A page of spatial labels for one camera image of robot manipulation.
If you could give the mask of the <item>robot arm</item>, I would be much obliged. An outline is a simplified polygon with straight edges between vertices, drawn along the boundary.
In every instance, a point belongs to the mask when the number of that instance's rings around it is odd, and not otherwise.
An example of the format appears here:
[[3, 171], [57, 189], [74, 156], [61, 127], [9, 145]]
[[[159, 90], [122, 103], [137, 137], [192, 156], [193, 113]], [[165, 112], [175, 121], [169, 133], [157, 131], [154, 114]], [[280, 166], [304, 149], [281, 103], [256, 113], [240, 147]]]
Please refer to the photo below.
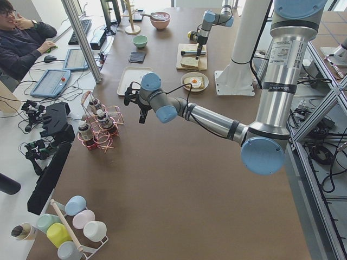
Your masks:
[[234, 17], [232, 3], [233, 1], [222, 1], [221, 11], [219, 13], [215, 13], [211, 10], [204, 12], [201, 27], [197, 31], [197, 60], [200, 58], [203, 46], [207, 44], [213, 26], [221, 25], [224, 27], [231, 27], [233, 25]]
[[139, 106], [140, 123], [145, 122], [148, 111], [154, 111], [162, 123], [181, 116], [219, 137], [235, 141], [240, 144], [242, 162], [250, 171], [260, 175], [273, 174], [284, 164], [290, 136], [286, 121], [306, 47], [317, 35], [325, 4], [325, 1], [245, 3], [230, 64], [216, 72], [215, 84], [219, 95], [252, 93], [252, 58], [268, 13], [273, 9], [268, 66], [264, 79], [259, 82], [258, 112], [249, 125], [190, 103], [188, 99], [168, 97], [161, 88], [160, 77], [153, 72], [143, 76], [139, 90], [128, 87], [124, 103]]

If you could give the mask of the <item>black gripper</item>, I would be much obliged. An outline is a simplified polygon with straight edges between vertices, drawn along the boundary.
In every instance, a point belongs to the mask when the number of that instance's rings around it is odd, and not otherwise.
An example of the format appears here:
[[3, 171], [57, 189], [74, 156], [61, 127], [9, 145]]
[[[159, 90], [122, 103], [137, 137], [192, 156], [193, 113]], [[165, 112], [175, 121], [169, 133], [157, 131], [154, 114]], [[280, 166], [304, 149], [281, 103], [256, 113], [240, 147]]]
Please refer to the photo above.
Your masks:
[[139, 115], [139, 123], [144, 124], [146, 121], [147, 113], [149, 110], [149, 105], [142, 103], [139, 98], [139, 90], [135, 90], [132, 88], [133, 82], [130, 83], [130, 86], [127, 87], [124, 94], [124, 105], [128, 106], [130, 102], [135, 103], [139, 106], [140, 115]]
[[201, 56], [201, 53], [202, 53], [202, 49], [203, 49], [203, 45], [198, 43], [197, 44], [197, 52], [196, 52], [196, 57], [195, 59], [198, 60], [198, 57]]

